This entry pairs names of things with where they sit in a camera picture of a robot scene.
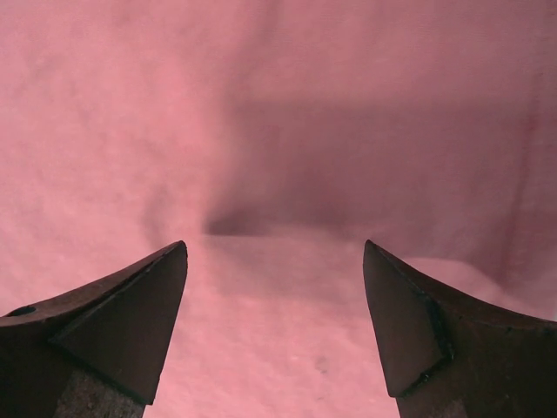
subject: small hole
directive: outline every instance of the small hole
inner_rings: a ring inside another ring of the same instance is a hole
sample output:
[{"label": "small hole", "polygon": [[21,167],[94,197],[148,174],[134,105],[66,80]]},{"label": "small hole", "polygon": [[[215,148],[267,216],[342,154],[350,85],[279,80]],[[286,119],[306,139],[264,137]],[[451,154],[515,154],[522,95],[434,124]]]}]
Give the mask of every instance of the small hole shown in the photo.
[{"label": "small hole", "polygon": [[22,315],[26,315],[26,314],[32,314],[36,310],[37,309],[35,307],[32,307],[32,306],[19,307],[15,311],[11,311],[10,313],[8,313],[6,316],[22,316]]}]

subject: wrinkled cloth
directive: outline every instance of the wrinkled cloth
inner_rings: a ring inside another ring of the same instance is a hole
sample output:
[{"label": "wrinkled cloth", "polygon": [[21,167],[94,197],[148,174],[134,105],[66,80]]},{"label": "wrinkled cloth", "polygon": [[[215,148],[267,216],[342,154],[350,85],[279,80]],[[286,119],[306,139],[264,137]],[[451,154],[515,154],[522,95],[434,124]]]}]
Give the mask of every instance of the wrinkled cloth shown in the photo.
[{"label": "wrinkled cloth", "polygon": [[555,0],[0,5],[0,308],[177,239],[148,418],[394,418],[373,239],[557,313]]}]

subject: pink backdrop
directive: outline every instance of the pink backdrop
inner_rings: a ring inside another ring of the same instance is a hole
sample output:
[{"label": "pink backdrop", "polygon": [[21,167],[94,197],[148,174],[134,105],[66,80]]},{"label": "pink backdrop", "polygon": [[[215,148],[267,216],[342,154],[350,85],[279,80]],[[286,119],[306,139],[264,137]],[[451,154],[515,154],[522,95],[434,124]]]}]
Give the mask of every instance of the pink backdrop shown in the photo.
[{"label": "pink backdrop", "polygon": [[0,4],[0,308],[184,239],[148,418],[397,416],[376,240],[557,312],[555,0]]}]

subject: dark metal tip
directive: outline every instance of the dark metal tip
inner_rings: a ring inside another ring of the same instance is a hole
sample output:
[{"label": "dark metal tip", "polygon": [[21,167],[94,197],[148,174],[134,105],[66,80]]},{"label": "dark metal tip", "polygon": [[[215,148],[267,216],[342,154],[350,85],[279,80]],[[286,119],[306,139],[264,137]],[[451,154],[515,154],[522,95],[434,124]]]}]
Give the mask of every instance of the dark metal tip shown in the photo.
[{"label": "dark metal tip", "polygon": [[53,416],[74,369],[138,404],[152,404],[186,274],[187,251],[179,241],[0,318],[0,417],[15,416],[2,408],[29,418]]},{"label": "dark metal tip", "polygon": [[556,323],[477,300],[371,241],[364,277],[402,418],[556,416]]}]

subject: metal jaw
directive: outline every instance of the metal jaw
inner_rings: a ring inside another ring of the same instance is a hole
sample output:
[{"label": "metal jaw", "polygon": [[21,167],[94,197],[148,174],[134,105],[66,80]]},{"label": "metal jaw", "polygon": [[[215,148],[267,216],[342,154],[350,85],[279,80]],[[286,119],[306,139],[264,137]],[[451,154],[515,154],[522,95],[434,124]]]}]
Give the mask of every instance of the metal jaw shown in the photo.
[{"label": "metal jaw", "polygon": [[0,418],[140,418],[187,274],[184,242],[0,318]]},{"label": "metal jaw", "polygon": [[477,300],[371,241],[364,276],[401,418],[557,417],[557,323]]}]

